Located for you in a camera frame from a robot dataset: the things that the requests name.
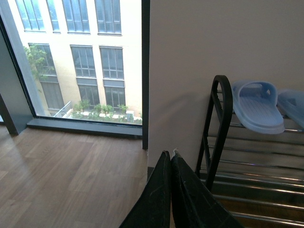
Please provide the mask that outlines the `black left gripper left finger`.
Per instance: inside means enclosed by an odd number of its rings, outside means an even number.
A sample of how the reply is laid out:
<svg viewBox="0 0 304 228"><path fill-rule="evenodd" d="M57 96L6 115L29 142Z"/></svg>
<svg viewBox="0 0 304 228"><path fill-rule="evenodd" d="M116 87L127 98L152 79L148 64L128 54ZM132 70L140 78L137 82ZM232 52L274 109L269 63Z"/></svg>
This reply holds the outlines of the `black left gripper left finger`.
<svg viewBox="0 0 304 228"><path fill-rule="evenodd" d="M168 228L171 210L171 159L163 151L146 186L121 228Z"/></svg>

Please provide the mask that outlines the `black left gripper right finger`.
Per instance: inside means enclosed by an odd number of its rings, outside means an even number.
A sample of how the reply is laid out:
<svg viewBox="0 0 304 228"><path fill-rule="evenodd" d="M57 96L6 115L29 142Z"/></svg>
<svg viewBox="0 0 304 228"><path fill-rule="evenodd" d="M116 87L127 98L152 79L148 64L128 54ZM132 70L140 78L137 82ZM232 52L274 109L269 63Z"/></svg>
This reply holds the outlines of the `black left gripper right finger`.
<svg viewBox="0 0 304 228"><path fill-rule="evenodd" d="M171 159L172 213L177 228L242 228L179 154Z"/></svg>

